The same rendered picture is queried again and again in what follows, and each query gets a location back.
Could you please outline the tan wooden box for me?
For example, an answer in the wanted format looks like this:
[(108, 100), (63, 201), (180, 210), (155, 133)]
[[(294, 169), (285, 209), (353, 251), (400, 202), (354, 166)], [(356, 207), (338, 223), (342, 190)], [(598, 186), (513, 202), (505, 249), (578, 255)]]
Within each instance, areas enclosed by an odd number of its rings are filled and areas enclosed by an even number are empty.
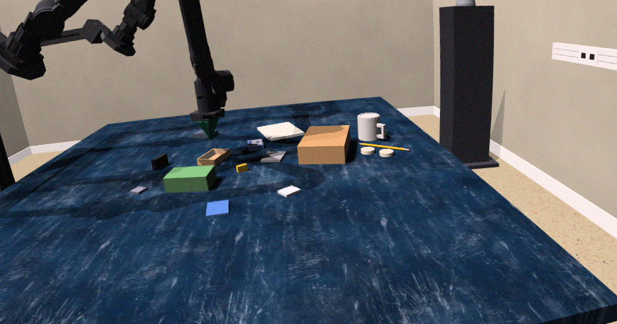
[(349, 145), (349, 125), (310, 126), (297, 146), (298, 162), (299, 164), (345, 164)]

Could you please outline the white flat rectangular case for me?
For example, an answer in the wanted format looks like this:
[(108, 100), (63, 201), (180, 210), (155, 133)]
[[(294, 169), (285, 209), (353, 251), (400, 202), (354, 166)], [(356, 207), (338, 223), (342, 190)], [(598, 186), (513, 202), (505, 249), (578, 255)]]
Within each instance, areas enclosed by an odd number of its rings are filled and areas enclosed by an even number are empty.
[(301, 192), (301, 189), (295, 187), (295, 186), (288, 186), (284, 189), (281, 189), (278, 191), (278, 194), (281, 194), (282, 196), (285, 196), (286, 198), (289, 196), (292, 196), (293, 194), (299, 193)]

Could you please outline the white mug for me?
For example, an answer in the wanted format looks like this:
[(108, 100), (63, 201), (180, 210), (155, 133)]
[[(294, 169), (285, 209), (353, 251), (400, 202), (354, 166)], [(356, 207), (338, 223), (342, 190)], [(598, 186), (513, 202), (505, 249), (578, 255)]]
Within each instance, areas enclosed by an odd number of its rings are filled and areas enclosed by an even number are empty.
[[(380, 124), (380, 115), (376, 113), (359, 114), (358, 136), (361, 141), (377, 141), (386, 138), (385, 124)], [(380, 134), (380, 130), (382, 134)]]

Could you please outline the wooden ball maze puzzle tray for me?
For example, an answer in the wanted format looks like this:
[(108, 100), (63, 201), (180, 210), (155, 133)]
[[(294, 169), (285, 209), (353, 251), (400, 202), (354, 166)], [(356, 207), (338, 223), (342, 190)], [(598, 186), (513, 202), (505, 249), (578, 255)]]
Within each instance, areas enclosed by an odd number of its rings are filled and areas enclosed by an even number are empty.
[(230, 149), (212, 149), (197, 159), (198, 166), (216, 166), (231, 155)]

